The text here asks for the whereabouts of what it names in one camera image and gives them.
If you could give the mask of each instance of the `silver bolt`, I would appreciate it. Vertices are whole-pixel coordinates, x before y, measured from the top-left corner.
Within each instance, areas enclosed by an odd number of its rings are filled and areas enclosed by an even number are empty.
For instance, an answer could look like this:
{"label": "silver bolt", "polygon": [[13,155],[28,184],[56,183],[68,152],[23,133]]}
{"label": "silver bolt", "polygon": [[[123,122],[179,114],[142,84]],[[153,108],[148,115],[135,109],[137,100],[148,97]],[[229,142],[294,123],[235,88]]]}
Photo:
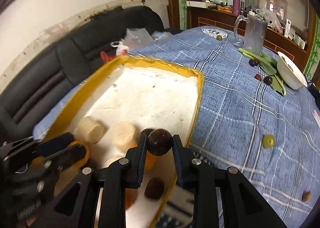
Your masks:
{"label": "silver bolt", "polygon": [[48,160],[45,164],[44,164],[44,168],[47,169],[48,167],[50,167],[51,165],[51,160]]}
{"label": "silver bolt", "polygon": [[229,172],[230,172],[231,174],[237,174],[237,173],[238,173],[238,169],[237,169],[236,167],[230,167],[230,168],[229,168]]}
{"label": "silver bolt", "polygon": [[201,164],[201,160],[200,159],[193,159],[191,161],[194,165],[200,165]]}
{"label": "silver bolt", "polygon": [[40,193],[43,190],[44,181],[40,181],[37,185],[37,191]]}
{"label": "silver bolt", "polygon": [[85,167],[84,169],[82,169],[82,174],[87,175],[87,174],[90,174],[91,171],[92,171],[92,170],[91,170],[90,167]]}
{"label": "silver bolt", "polygon": [[120,163],[121,165],[126,165],[126,164],[129,163],[129,160],[126,159],[126,158],[122,158],[122,159],[119,160],[119,163]]}

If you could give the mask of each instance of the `orange ring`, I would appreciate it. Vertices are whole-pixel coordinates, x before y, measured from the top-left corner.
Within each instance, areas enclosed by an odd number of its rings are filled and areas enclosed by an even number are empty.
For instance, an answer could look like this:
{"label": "orange ring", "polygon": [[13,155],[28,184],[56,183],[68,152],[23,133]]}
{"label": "orange ring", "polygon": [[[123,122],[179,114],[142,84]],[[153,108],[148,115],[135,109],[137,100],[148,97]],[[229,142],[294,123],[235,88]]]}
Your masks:
{"label": "orange ring", "polygon": [[73,142],[71,142],[71,143],[68,145],[68,147],[71,147],[71,146],[73,146],[73,145],[75,145],[75,144],[80,144],[80,145],[84,146],[84,147],[85,147],[85,150],[86,150],[86,154],[85,154],[84,158],[80,159],[79,161],[77,161],[77,162],[75,162],[75,163],[73,164],[74,167],[82,167],[82,166],[84,166],[84,165],[88,162],[88,160],[89,160],[89,157],[90,157],[90,149],[89,149],[89,146],[87,145],[87,143],[82,142],[82,141],[73,141]]}

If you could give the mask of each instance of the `sofa backrest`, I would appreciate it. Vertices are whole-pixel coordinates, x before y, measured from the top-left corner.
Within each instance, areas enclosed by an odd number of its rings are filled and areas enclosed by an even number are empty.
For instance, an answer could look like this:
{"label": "sofa backrest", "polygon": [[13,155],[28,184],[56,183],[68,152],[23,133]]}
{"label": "sofa backrest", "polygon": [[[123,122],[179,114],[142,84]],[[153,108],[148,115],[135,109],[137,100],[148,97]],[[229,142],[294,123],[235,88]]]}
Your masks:
{"label": "sofa backrest", "polygon": [[164,30],[150,8],[115,8],[39,53],[0,95],[0,132],[14,141],[32,135],[33,127],[77,84],[103,65],[100,52],[110,53],[113,41],[127,28]]}

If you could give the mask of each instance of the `purple bottle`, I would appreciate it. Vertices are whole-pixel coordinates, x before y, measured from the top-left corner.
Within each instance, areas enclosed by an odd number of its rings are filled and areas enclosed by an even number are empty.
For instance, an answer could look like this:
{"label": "purple bottle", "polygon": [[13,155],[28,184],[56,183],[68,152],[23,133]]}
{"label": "purple bottle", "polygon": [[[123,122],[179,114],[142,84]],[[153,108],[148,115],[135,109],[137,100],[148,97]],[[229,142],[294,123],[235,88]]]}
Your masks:
{"label": "purple bottle", "polygon": [[235,15],[239,15],[240,13],[240,0],[233,0],[232,13]]}

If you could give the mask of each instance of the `blue tablecloth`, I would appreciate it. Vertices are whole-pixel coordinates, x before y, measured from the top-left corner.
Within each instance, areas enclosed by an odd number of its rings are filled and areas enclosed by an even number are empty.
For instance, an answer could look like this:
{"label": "blue tablecloth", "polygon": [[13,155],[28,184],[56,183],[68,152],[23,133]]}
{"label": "blue tablecloth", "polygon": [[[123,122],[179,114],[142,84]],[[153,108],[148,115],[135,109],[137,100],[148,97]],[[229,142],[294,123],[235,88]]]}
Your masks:
{"label": "blue tablecloth", "polygon": [[[201,106],[191,139],[199,157],[216,167],[237,167],[263,195],[289,228],[299,227],[320,195],[320,127],[312,115],[315,100],[307,88],[280,96],[254,76],[266,74],[251,67],[237,51],[233,33],[223,41],[198,27],[130,51],[200,70],[204,74]],[[264,51],[277,59],[268,49]],[[34,136],[44,133],[56,113],[40,122]],[[262,147],[273,134],[276,145]],[[304,191],[312,196],[301,201]]]}

